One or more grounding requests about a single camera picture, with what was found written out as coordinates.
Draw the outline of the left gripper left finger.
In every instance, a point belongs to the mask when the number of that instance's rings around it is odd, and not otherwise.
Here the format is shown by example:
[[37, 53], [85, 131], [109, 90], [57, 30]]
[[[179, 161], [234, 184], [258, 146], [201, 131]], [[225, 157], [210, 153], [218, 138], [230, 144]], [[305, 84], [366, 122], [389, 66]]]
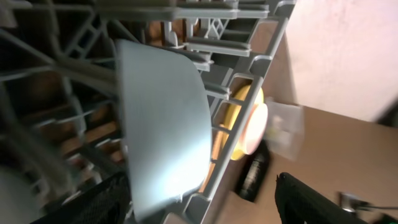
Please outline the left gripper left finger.
[[130, 201], [127, 175], [118, 172], [32, 224], [123, 224]]

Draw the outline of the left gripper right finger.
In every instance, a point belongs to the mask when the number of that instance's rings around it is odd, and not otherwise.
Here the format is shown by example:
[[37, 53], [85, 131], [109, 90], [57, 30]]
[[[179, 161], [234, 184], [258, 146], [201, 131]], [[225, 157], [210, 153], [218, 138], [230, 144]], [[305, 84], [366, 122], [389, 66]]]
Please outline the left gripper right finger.
[[274, 197], [282, 224], [365, 224], [287, 172], [277, 176]]

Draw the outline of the white cup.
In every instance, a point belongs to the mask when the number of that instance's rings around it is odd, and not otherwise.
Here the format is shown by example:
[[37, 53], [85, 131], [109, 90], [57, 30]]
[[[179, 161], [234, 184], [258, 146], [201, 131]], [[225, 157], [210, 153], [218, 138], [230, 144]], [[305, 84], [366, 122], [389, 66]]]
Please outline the white cup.
[[28, 224], [45, 216], [28, 180], [1, 166], [1, 223]]

